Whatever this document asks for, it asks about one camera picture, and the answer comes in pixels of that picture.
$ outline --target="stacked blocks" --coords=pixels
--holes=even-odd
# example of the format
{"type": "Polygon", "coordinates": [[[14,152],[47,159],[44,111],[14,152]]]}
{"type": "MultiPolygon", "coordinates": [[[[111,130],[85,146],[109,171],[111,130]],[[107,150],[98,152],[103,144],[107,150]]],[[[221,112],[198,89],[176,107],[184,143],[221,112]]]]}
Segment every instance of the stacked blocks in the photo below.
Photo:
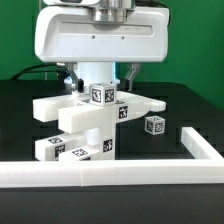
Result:
{"type": "Polygon", "coordinates": [[[152,116],[145,118],[145,131],[152,134],[158,135],[165,132],[165,119],[152,116]]]}
{"type": "Polygon", "coordinates": [[[117,86],[115,84],[97,83],[90,85],[90,103],[108,106],[116,103],[117,86]]]}
{"type": "Polygon", "coordinates": [[[35,142],[35,158],[39,161],[56,161],[59,154],[86,145],[84,134],[61,134],[35,142]]]}

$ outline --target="white block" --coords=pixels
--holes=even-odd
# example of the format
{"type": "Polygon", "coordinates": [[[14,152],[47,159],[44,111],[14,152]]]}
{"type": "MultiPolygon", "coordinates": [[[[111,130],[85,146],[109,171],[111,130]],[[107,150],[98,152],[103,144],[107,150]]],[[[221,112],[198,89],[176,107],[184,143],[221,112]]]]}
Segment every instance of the white block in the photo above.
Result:
{"type": "Polygon", "coordinates": [[[58,160],[58,155],[77,147],[86,145],[84,134],[62,134],[35,142],[35,158],[40,161],[58,160]]]}
{"type": "Polygon", "coordinates": [[[60,162],[2,162],[0,187],[80,186],[80,164],[60,162]]]}
{"type": "Polygon", "coordinates": [[[195,159],[223,160],[223,157],[193,128],[182,128],[181,142],[195,159]]]}
{"type": "Polygon", "coordinates": [[[90,103],[108,106],[116,103],[116,84],[96,83],[90,85],[90,103]]]}
{"type": "Polygon", "coordinates": [[[58,119],[58,109],[75,105],[72,95],[33,100],[33,117],[42,122],[58,119]]]}
{"type": "Polygon", "coordinates": [[[145,118],[145,131],[152,134],[158,135],[165,132],[165,119],[152,116],[145,118]]]}
{"type": "Polygon", "coordinates": [[[91,160],[92,155],[100,152],[100,146],[83,146],[72,149],[67,152],[60,153],[59,161],[60,162],[68,162],[68,161],[83,161],[83,160],[91,160]]]}

